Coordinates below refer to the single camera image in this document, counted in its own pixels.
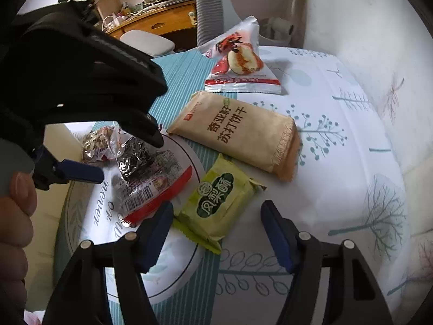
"white hook on drawer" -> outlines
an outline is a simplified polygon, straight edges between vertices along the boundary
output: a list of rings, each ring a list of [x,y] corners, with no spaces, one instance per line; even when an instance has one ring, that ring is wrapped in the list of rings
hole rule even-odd
[[[197,25],[197,21],[196,21],[196,19],[195,19],[195,13],[194,12],[188,12],[188,16],[190,16],[190,19],[191,19],[191,24],[192,25]]]

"green label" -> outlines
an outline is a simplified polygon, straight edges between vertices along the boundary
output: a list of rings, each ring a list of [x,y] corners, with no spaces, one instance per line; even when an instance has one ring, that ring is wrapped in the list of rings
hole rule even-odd
[[[206,218],[215,214],[233,190],[233,181],[233,175],[226,172],[217,177],[212,184],[201,182],[197,189],[198,194],[202,196],[198,202],[197,215]]]

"silver screw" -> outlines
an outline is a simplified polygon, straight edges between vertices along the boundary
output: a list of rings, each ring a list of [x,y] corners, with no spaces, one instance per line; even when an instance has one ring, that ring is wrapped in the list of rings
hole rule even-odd
[[[133,241],[133,240],[135,240],[137,238],[137,233],[135,233],[135,232],[128,232],[126,235],[125,235],[125,239],[127,240],[127,241]]]
[[[306,232],[306,231],[299,232],[298,236],[303,241],[309,240],[311,238],[311,235],[308,232]]]
[[[343,245],[347,248],[347,249],[353,249],[355,247],[355,243],[352,240],[345,240],[343,242]]]
[[[88,247],[90,247],[92,245],[92,242],[90,242],[89,240],[84,240],[80,243],[80,247],[83,249],[88,249]]]

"finger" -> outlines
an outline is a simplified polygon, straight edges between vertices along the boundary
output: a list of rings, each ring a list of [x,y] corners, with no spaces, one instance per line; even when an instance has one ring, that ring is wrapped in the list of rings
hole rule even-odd
[[[15,172],[9,186],[9,194],[23,212],[32,216],[38,204],[33,178],[22,172]]]
[[[21,248],[0,243],[0,280],[20,281],[25,278],[28,268]]]
[[[10,197],[0,198],[0,243],[17,247],[29,245],[33,238],[30,218]]]
[[[27,291],[22,281],[5,281],[0,282],[9,300],[17,309],[22,309],[27,300]]]

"white stool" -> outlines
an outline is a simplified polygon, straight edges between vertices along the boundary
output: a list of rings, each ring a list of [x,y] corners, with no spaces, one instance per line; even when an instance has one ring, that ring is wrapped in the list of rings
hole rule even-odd
[[[140,30],[126,32],[120,41],[153,57],[173,54],[175,48],[171,40]]]

